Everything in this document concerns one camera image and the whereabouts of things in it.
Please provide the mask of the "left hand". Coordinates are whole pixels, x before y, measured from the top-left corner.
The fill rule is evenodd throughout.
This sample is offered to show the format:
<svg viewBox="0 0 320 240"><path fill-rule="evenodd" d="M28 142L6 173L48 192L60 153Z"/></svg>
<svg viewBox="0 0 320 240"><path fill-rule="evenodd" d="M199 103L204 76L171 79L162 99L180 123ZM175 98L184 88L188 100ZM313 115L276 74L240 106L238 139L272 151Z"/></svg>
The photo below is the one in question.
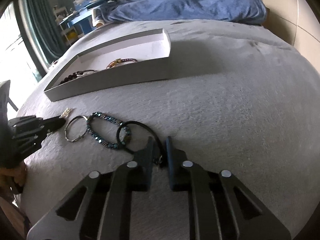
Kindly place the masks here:
<svg viewBox="0 0 320 240"><path fill-rule="evenodd" d="M1 167L1 197L11 198L13 196L9 181L13 179L14 183L24 187L27 179L27 166L25 162L20 162L15 168Z"/></svg>

